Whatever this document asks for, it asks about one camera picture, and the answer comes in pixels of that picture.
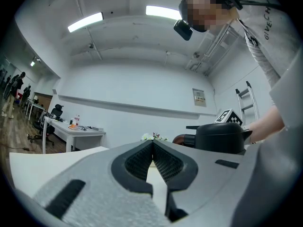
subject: wall sign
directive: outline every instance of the wall sign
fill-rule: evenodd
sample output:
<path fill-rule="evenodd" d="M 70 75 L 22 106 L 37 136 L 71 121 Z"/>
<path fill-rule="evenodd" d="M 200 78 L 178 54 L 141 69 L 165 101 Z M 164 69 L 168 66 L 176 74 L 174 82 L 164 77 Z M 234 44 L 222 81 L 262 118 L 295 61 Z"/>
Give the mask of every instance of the wall sign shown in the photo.
<path fill-rule="evenodd" d="M 204 96 L 204 91 L 193 88 L 193 94 L 194 94 L 195 105 L 206 107 L 206 99 Z"/>

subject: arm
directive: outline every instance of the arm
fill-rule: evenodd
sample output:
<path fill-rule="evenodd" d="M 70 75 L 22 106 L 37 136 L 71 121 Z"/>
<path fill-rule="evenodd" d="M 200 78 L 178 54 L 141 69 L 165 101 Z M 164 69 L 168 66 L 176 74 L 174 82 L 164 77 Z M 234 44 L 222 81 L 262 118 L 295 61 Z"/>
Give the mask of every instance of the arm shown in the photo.
<path fill-rule="evenodd" d="M 284 128 L 284 123 L 277 107 L 273 105 L 264 117 L 251 123 L 247 128 L 252 131 L 250 143 L 253 143 L 280 131 Z"/>

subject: ladder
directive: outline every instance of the ladder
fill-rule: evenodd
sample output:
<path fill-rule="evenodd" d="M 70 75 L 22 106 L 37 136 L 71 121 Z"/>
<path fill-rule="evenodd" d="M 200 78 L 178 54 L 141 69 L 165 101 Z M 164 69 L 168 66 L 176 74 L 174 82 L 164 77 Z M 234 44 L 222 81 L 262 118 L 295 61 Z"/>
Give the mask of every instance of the ladder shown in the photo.
<path fill-rule="evenodd" d="M 239 107 L 240 107 L 240 118 L 243 120 L 242 115 L 244 114 L 245 110 L 253 107 L 254 111 L 255 111 L 255 117 L 256 117 L 256 120 L 257 120 L 259 118 L 259 112 L 258 112 L 257 105 L 256 105 L 256 99 L 255 99 L 255 96 L 252 92 L 252 88 L 251 88 L 250 83 L 248 81 L 246 81 L 246 84 L 247 84 L 247 88 L 244 91 L 240 92 L 238 89 L 236 89 L 236 94 L 237 94 Z M 252 104 L 242 108 L 242 106 L 241 106 L 242 105 L 242 103 L 241 103 L 242 96 L 247 94 L 248 92 L 250 93 Z"/>

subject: table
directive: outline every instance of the table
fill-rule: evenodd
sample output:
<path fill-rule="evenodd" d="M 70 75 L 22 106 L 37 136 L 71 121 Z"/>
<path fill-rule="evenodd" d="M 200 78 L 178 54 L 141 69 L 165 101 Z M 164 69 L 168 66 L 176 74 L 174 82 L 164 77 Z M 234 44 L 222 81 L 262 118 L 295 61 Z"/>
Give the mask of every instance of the table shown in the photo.
<path fill-rule="evenodd" d="M 95 130 L 87 129 L 83 130 L 72 130 L 69 128 L 68 123 L 60 122 L 49 117 L 44 118 L 43 137 L 42 137 L 42 152 L 45 154 L 45 139 L 46 139 L 46 128 L 49 123 L 55 129 L 58 129 L 66 136 L 66 152 L 71 151 L 71 145 L 73 144 L 74 137 L 88 137 L 88 136 L 101 136 L 100 145 L 103 145 L 105 132 L 98 132 Z"/>
<path fill-rule="evenodd" d="M 14 186 L 30 198 L 33 198 L 38 190 L 54 176 L 82 158 L 104 150 L 110 149 L 95 147 L 87 150 L 47 155 L 10 152 L 9 164 Z M 167 185 L 158 169 L 152 167 L 152 165 L 148 169 L 146 182 L 152 184 L 152 200 L 160 212 L 164 214 L 166 210 Z"/>
<path fill-rule="evenodd" d="M 28 116 L 28 121 L 30 120 L 30 115 L 32 113 L 33 106 L 45 110 L 45 108 L 43 108 L 42 106 L 40 106 L 38 104 L 35 104 L 32 100 L 27 99 L 27 101 L 28 101 L 27 112 L 28 112 L 29 105 L 31 105 L 30 111 L 29 111 L 29 116 Z"/>

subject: office chair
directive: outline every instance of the office chair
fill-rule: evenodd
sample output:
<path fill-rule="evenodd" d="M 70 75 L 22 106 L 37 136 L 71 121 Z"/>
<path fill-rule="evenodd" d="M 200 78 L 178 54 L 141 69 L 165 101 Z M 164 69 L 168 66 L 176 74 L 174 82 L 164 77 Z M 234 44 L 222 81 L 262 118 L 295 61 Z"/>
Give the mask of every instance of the office chair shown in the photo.
<path fill-rule="evenodd" d="M 50 117 L 50 118 L 54 118 L 54 116 L 56 117 L 56 119 L 60 119 L 61 114 L 63 113 L 62 111 L 62 107 L 59 104 L 55 105 L 55 108 L 52 109 L 51 113 L 48 113 L 46 110 L 44 110 L 39 118 L 38 121 L 33 122 L 33 128 L 37 129 L 39 131 L 39 134 L 35 135 L 34 137 L 32 137 L 31 135 L 27 135 L 27 139 L 33 143 L 34 140 L 41 140 L 42 139 L 42 132 L 43 132 L 43 127 L 44 127 L 44 117 Z M 54 142 L 51 141 L 48 136 L 50 134 L 53 134 L 55 131 L 55 128 L 51 125 L 48 125 L 46 128 L 46 142 L 50 142 L 52 145 L 54 145 Z"/>

